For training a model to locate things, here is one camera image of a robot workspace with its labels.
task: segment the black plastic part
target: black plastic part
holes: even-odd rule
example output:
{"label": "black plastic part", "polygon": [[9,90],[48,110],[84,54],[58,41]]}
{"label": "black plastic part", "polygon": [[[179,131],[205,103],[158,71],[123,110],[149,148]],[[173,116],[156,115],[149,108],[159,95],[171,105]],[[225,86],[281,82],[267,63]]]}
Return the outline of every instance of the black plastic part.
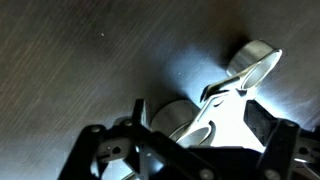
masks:
{"label": "black plastic part", "polygon": [[264,146],[278,123],[278,119],[273,117],[255,100],[247,101],[243,119]]}
{"label": "black plastic part", "polygon": [[299,133],[298,124],[288,120],[278,122],[259,159],[257,179],[268,179],[265,176],[267,171],[276,172],[280,179],[290,179]]}
{"label": "black plastic part", "polygon": [[98,177],[92,174],[90,167],[95,161],[95,154],[99,144],[102,142],[105,131],[106,129],[102,125],[87,126],[81,131],[60,173],[59,180],[95,180],[101,178],[102,172],[107,165],[96,162],[98,166],[100,164]]}

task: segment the brushed metal surface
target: brushed metal surface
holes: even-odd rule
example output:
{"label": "brushed metal surface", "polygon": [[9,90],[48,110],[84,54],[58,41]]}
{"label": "brushed metal surface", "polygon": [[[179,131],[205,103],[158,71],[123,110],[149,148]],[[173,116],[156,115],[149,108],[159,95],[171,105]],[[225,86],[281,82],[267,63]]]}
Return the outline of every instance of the brushed metal surface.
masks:
{"label": "brushed metal surface", "polygon": [[[258,101],[320,122],[320,1],[2,0],[1,179],[56,179],[87,124],[108,127],[146,98],[165,104],[227,77],[248,40],[284,54]],[[106,176],[118,179],[116,171]]]}

